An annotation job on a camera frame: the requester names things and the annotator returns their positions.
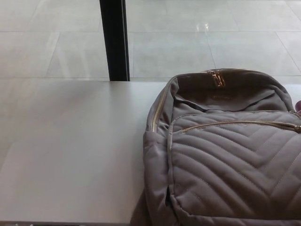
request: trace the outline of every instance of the black window frame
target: black window frame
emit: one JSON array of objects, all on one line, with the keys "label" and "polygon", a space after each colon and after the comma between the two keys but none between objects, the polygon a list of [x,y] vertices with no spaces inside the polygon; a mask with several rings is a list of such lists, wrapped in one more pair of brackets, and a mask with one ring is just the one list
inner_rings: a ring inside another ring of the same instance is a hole
[{"label": "black window frame", "polygon": [[126,0],[99,0],[110,81],[130,81]]}]

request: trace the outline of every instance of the gray floor tile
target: gray floor tile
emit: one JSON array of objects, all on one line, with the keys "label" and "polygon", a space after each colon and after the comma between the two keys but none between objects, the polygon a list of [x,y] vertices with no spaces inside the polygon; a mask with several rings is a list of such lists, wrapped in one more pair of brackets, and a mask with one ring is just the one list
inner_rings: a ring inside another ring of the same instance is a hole
[{"label": "gray floor tile", "polygon": [[134,77],[173,77],[212,68],[204,33],[134,34]]},{"label": "gray floor tile", "polygon": [[96,32],[99,22],[98,0],[41,0],[28,30]]},{"label": "gray floor tile", "polygon": [[301,19],[301,1],[287,1],[286,3],[297,17]]},{"label": "gray floor tile", "polygon": [[277,32],[294,62],[301,69],[301,32]]},{"label": "gray floor tile", "polygon": [[0,32],[0,78],[43,78],[59,33]]},{"label": "gray floor tile", "polygon": [[217,68],[246,68],[270,75],[300,75],[274,32],[213,32],[209,45]]},{"label": "gray floor tile", "polygon": [[49,66],[47,77],[109,77],[103,33],[61,33]]},{"label": "gray floor tile", "polygon": [[216,0],[130,1],[127,25],[129,32],[238,31],[227,2]]},{"label": "gray floor tile", "polygon": [[301,31],[301,21],[284,1],[230,0],[241,31]]},{"label": "gray floor tile", "polygon": [[191,31],[238,31],[228,4],[224,0],[167,0],[167,13],[171,18],[185,22],[185,27],[179,27],[179,31],[185,31],[191,27]]},{"label": "gray floor tile", "polygon": [[0,0],[0,31],[25,31],[40,0]]}]

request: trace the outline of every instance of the gold zipper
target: gold zipper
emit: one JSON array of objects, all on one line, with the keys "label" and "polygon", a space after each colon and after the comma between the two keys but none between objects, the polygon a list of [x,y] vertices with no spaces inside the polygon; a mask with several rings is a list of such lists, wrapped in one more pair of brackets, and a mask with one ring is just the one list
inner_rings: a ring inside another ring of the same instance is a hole
[{"label": "gold zipper", "polygon": [[224,78],[222,77],[221,71],[208,71],[209,74],[212,75],[214,83],[217,87],[225,87],[226,83]]},{"label": "gold zipper", "polygon": [[276,122],[276,121],[249,121],[249,120],[222,121],[222,122],[201,124],[201,125],[196,125],[196,126],[189,126],[187,128],[182,129],[182,132],[184,133],[191,129],[199,129],[199,128],[203,128],[203,127],[207,127],[207,126],[217,126],[217,125],[226,125],[226,124],[257,124],[257,125],[263,125],[263,126],[273,126],[273,127],[301,133],[301,126],[294,125],[291,123],[279,122],[279,121]]}]

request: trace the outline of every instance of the table surface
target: table surface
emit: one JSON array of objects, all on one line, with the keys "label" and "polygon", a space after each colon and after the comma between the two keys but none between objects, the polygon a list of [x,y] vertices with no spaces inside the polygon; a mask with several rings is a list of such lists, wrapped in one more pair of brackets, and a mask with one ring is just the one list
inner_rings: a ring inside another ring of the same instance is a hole
[{"label": "table surface", "polygon": [[[143,189],[146,117],[165,82],[5,83],[0,222],[128,224]],[[286,87],[301,99],[301,85]]]}]

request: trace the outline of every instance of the backpack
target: backpack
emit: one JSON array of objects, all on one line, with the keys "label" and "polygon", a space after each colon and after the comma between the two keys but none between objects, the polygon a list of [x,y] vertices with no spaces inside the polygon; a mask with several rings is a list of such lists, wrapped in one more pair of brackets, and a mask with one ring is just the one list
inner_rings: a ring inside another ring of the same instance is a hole
[{"label": "backpack", "polygon": [[131,226],[301,226],[301,118],[273,77],[173,77],[143,136]]}]

